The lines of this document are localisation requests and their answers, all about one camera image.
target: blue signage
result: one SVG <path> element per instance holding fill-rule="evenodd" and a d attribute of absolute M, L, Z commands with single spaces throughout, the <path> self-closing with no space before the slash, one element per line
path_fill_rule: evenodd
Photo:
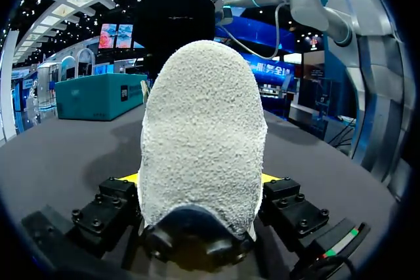
<path fill-rule="evenodd" d="M 27 79 L 27 80 L 24 80 L 24 82 L 23 82 L 23 89 L 30 89 L 30 88 L 32 88 L 32 85 L 33 85 L 33 79 Z"/>
<path fill-rule="evenodd" d="M 224 27 L 236 39 L 276 47 L 276 27 L 270 24 L 235 16 L 233 22 Z M 230 38 L 220 27 L 216 27 L 216 36 Z M 295 35 L 287 30 L 280 29 L 279 49 L 295 52 Z"/>
<path fill-rule="evenodd" d="M 258 83 L 267 83 L 271 85 L 283 85 L 286 77 L 295 76 L 295 65 L 287 62 L 276 62 L 274 60 L 264 60 L 258 56 L 240 53 L 248 62 L 249 67 Z"/>

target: display screen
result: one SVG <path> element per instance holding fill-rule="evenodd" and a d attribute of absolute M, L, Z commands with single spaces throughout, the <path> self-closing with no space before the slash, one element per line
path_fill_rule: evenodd
<path fill-rule="evenodd" d="M 118 49 L 129 49 L 131 48 L 131 41 L 133 34 L 132 24 L 120 24 L 118 28 L 117 45 Z"/>
<path fill-rule="evenodd" d="M 144 46 L 143 46 L 143 45 L 141 45 L 141 44 L 138 44 L 136 41 L 134 41 L 133 48 L 134 48 L 134 49 L 143 49 L 143 48 L 144 48 Z"/>
<path fill-rule="evenodd" d="M 100 49 L 112 49 L 114 47 L 114 39 L 117 34 L 116 24 L 103 24 L 99 37 Z"/>

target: white pillar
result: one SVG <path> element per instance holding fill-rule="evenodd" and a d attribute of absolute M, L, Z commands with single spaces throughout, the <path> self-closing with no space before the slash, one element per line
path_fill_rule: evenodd
<path fill-rule="evenodd" d="M 14 113 L 12 106 L 11 85 L 12 85 L 12 67 L 13 55 L 19 31 L 10 31 L 6 37 L 5 45 L 1 52 L 1 84 L 0 84 L 0 105 L 1 119 L 3 121 L 3 132 L 6 141 L 16 136 L 16 127 L 14 126 Z"/>

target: cable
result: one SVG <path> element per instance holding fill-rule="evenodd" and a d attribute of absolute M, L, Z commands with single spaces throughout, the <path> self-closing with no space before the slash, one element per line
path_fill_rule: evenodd
<path fill-rule="evenodd" d="M 251 49 L 249 49 L 248 47 L 246 47 L 244 44 L 242 44 L 241 42 L 239 42 L 224 26 L 220 26 L 220 28 L 223 31 L 225 31 L 230 36 L 230 38 L 233 39 L 235 41 L 235 43 L 238 44 L 238 45 L 240 45 L 243 49 L 246 49 L 251 54 L 257 55 L 259 58 L 262 58 L 262 59 L 265 59 L 265 60 L 271 60 L 271 59 L 273 59 L 274 57 L 277 56 L 278 47 L 280 46 L 280 25 L 279 25 L 279 21 L 278 21 L 278 11 L 285 4 L 286 3 L 280 3 L 276 7 L 276 12 L 275 12 L 275 17 L 276 17 L 276 50 L 274 51 L 274 54 L 271 57 L 264 57 L 264 56 L 261 56 L 260 54 L 257 54 L 256 52 L 252 51 Z"/>
<path fill-rule="evenodd" d="M 336 145 L 337 144 L 341 144 L 341 143 L 343 143 L 344 142 L 344 137 L 345 136 L 347 136 L 351 131 L 353 130 L 353 128 L 350 128 L 349 130 L 347 130 L 341 137 L 340 137 L 340 140 L 338 140 L 337 141 L 337 143 L 336 143 Z"/>
<path fill-rule="evenodd" d="M 329 142 L 328 142 L 328 144 L 330 144 L 330 143 L 332 143 L 332 141 L 334 141 L 335 139 L 336 139 L 336 137 L 338 137 L 338 136 L 340 136 L 349 126 L 351 126 L 351 124 L 353 124 L 353 122 L 354 122 L 354 120 L 355 120 L 355 118 L 354 119 L 352 119 L 352 121 L 351 122 L 349 122 L 348 123 L 348 125 L 346 125 L 346 127 L 344 127 L 343 129 L 342 129 L 342 131 L 341 132 L 339 132 L 338 134 L 336 134 L 335 135 L 335 137 L 334 138 L 332 138 Z"/>
<path fill-rule="evenodd" d="M 349 140 L 353 140 L 353 138 L 347 138 L 347 139 L 344 139 L 344 140 L 340 140 L 340 142 L 338 144 L 336 144 L 334 146 L 334 148 L 339 147 L 339 146 L 349 146 L 349 145 L 351 145 L 351 143 L 344 144 L 344 142 L 349 141 Z"/>

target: arch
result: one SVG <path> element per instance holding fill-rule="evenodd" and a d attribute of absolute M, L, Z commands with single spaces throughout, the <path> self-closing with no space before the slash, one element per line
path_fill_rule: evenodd
<path fill-rule="evenodd" d="M 76 74 L 76 72 L 75 72 L 75 69 L 76 69 L 76 59 L 73 56 L 66 56 L 61 61 L 61 68 L 60 68 L 60 73 L 58 75 L 58 81 L 65 81 L 65 80 L 67 80 L 67 75 L 65 76 L 65 80 L 62 80 L 63 79 L 63 75 L 66 74 L 66 71 L 68 69 L 66 67 L 67 64 L 70 65 L 69 62 L 65 62 L 66 60 L 73 60 L 73 63 L 74 63 L 74 73 Z"/>
<path fill-rule="evenodd" d="M 76 67 L 75 67 L 75 72 L 74 72 L 74 77 L 75 78 L 79 77 L 79 61 L 80 61 L 80 56 L 83 52 L 88 52 L 89 55 L 91 56 L 92 75 L 95 73 L 95 54 L 90 49 L 84 48 L 84 49 L 79 50 L 79 52 L 77 53 L 76 59 L 75 59 L 76 60 Z"/>

